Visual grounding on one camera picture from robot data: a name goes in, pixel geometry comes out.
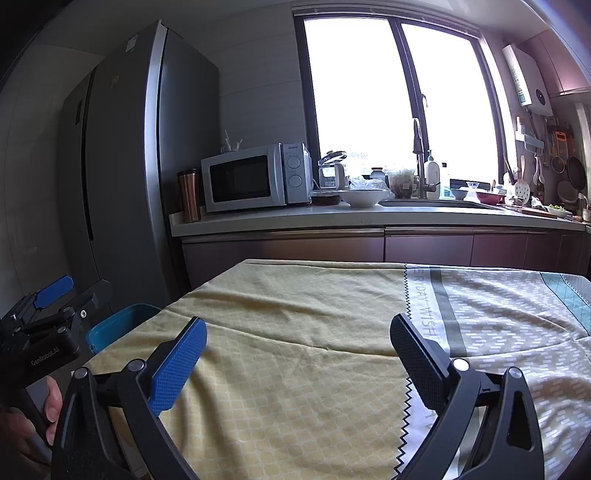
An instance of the teal bin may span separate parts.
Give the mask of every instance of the teal bin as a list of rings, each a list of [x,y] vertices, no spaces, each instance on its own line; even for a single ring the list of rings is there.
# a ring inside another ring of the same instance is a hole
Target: teal bin
[[[108,347],[126,333],[156,315],[160,309],[146,303],[136,303],[111,315],[86,334],[86,343],[94,354]]]

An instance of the travel mug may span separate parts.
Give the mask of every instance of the travel mug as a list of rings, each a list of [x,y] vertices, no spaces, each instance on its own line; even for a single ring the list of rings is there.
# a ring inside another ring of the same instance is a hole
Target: travel mug
[[[183,170],[177,173],[178,185],[183,201],[183,219],[185,223],[201,220],[199,210],[199,169]]]

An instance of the white countertop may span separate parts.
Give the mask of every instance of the white countertop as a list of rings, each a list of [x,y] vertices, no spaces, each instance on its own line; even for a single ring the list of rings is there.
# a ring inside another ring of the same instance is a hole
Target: white countertop
[[[170,215],[173,236],[212,235],[250,231],[289,229],[317,229],[342,227],[394,226],[498,226],[523,228],[555,228],[585,231],[582,223],[523,215],[506,209],[462,207],[384,207],[352,208],[341,202],[335,206],[294,206],[242,212],[210,213],[200,222],[183,223],[181,212]]]

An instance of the white microwave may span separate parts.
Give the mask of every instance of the white microwave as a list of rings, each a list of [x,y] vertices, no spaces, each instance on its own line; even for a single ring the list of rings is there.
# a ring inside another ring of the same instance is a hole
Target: white microwave
[[[201,161],[208,212],[307,203],[312,161],[304,144],[246,148]]]

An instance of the microwave control panel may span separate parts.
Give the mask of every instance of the microwave control panel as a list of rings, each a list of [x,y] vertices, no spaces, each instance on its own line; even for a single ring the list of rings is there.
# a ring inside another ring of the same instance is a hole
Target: microwave control panel
[[[282,144],[287,203],[308,203],[313,188],[312,159],[302,143]]]

